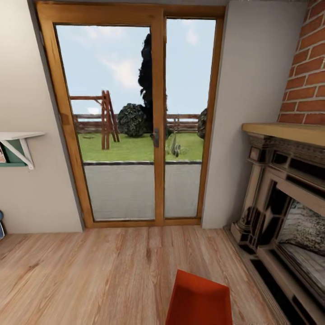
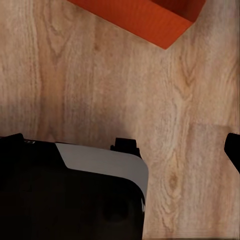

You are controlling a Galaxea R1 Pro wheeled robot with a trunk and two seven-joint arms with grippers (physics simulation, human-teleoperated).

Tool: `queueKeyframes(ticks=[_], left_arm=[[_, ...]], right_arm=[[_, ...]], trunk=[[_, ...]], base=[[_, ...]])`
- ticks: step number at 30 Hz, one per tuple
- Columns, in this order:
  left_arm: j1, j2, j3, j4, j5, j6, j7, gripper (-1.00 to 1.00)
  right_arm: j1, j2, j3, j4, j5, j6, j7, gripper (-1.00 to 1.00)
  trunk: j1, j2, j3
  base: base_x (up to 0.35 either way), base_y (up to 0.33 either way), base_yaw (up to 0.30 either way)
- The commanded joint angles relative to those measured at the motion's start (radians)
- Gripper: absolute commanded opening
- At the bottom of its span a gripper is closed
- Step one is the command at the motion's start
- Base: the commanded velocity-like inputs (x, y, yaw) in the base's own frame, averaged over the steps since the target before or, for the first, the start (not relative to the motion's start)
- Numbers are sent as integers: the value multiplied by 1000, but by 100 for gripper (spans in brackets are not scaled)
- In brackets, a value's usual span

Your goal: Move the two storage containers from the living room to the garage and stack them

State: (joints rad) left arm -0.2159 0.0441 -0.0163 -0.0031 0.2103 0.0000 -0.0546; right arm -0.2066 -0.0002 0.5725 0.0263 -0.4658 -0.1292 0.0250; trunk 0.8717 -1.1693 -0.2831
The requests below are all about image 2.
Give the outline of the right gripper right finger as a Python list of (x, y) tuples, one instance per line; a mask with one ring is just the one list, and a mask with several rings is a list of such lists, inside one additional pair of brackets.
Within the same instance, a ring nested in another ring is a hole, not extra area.
[(235, 165), (240, 173), (240, 135), (236, 133), (229, 133), (227, 135), (224, 151)]

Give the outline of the storage box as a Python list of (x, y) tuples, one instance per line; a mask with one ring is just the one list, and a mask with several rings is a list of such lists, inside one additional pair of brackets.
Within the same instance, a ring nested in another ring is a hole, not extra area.
[(67, 0), (167, 50), (200, 15), (206, 0)]

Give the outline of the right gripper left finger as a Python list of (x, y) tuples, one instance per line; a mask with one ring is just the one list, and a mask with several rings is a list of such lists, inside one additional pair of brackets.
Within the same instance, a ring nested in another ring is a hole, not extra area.
[(21, 133), (0, 137), (0, 193), (26, 152)]

